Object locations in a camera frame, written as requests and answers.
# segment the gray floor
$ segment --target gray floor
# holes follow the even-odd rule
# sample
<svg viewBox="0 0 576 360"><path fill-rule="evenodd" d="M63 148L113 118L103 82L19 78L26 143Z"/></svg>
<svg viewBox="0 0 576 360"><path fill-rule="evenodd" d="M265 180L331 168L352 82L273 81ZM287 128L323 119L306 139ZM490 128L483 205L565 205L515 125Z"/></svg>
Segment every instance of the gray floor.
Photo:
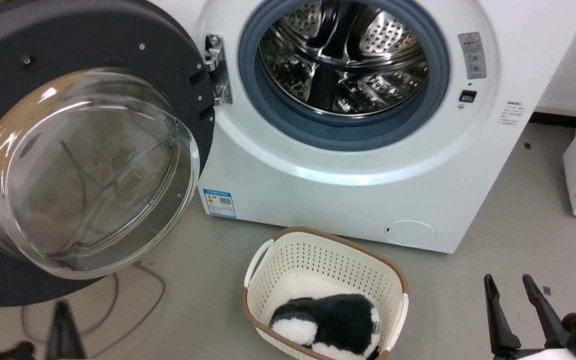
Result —
<svg viewBox="0 0 576 360"><path fill-rule="evenodd" d="M409 281L410 309L391 359L491 358L483 298L487 273L494 275L510 326L525 347L542 346L544 338L522 274L551 288L549 299L561 316L576 312L576 217L562 169L572 137L571 129L529 125L453 255L361 241L398 264ZM250 258L278 230L211 218L195 199L170 237L143 260L166 280L162 304L99 359L288 359L257 335L241 305ZM90 354L126 332L160 291L135 268L122 271L119 283L114 312L84 340ZM105 278L68 297L80 328L103 316L112 294L112 280ZM50 303L28 308L32 335L45 336L50 312ZM19 308L0 309L0 350L23 338L19 314Z"/></svg>

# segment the white washing machine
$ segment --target white washing machine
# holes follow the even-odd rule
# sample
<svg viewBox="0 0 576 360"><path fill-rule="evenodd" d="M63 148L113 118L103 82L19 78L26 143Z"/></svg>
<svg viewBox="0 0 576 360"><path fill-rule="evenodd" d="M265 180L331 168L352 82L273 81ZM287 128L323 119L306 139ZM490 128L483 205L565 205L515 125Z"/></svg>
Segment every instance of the white washing machine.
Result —
<svg viewBox="0 0 576 360"><path fill-rule="evenodd" d="M575 32L546 0L0 1L0 306L129 266L197 187L452 253Z"/></svg>

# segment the door hinge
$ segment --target door hinge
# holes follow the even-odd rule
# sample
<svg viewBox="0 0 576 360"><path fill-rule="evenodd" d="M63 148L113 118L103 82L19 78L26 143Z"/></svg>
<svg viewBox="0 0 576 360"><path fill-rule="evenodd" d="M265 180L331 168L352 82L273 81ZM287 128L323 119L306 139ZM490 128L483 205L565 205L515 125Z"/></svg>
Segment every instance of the door hinge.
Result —
<svg viewBox="0 0 576 360"><path fill-rule="evenodd" d="M224 51L224 38L220 35L209 34L206 36L206 56L203 62L210 75L213 85L215 106L221 104L233 104L231 81L226 67L226 51Z"/></svg>

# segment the gray cord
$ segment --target gray cord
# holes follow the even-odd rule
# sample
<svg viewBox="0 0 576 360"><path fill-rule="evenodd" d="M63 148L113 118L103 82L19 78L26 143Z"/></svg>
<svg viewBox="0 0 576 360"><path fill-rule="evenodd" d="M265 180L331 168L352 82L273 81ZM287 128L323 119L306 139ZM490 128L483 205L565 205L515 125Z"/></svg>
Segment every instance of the gray cord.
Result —
<svg viewBox="0 0 576 360"><path fill-rule="evenodd" d="M161 284L161 293L159 294L159 297L157 298L157 301L155 301L154 305L151 306L151 308L148 310L148 312L146 312L146 314L143 317L141 317L141 319L139 321L137 321L137 323L134 324L134 326L131 327L130 330L126 331L123 335L118 337L113 342L110 342L110 344L106 345L103 349L97 351L94 355L92 355L92 357L91 357L92 359L98 358L99 356L101 356L106 351L109 351L112 347L114 347L117 344L119 344L120 342L124 341L124 339L126 339L127 337L130 336L130 334L135 332L135 330L137 330L137 328L139 328L139 326L141 326L142 323L144 323L144 321L146 321L146 319L148 319L148 317L151 316L151 313L153 313L154 310L157 308L157 306L162 302L164 294L166 294L166 281L162 278L162 276L160 276L159 274L157 274L157 273L151 271L150 269L147 269L146 267L144 267L140 264L137 264L137 263L134 264L134 267L139 269L140 271L143 271L146 274L152 276L153 278L155 278ZM101 320L96 322L96 324L94 324L90 328L87 328L87 330L82 331L82 333L81 333L82 337L85 337L86 335L89 335L90 333L94 332L95 330L98 330L98 328L100 328L102 326L102 324L106 321L106 319L108 319L108 317L110 316L110 312L112 312L112 310L114 309L115 304L117 303L117 298L119 297L119 278L118 278L116 273L112 274L112 278L114 279L114 296L112 297L112 304L110 305L110 308L108 309L108 311L106 311L105 315L103 315ZM23 330L23 334L25 335L25 337L32 340L33 342L37 342L39 344L45 344L46 340L37 339L36 337L33 337L32 335L30 335L30 333L28 332L28 328L26 327L25 317L26 317L25 316L25 306L22 306L21 307L21 328Z"/></svg>

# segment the laundry basket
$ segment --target laundry basket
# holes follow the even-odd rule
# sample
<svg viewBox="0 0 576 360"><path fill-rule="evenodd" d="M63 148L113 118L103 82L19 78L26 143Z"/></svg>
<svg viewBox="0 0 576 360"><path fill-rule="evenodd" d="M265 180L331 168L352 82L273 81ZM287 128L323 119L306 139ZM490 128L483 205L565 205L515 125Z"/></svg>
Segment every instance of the laundry basket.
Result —
<svg viewBox="0 0 576 360"><path fill-rule="evenodd" d="M265 341L296 359L331 360L269 328L274 311L288 300L364 294L381 320L378 360L393 349L406 320L408 284L397 265L341 237L291 227L266 241L248 266L244 313Z"/></svg>

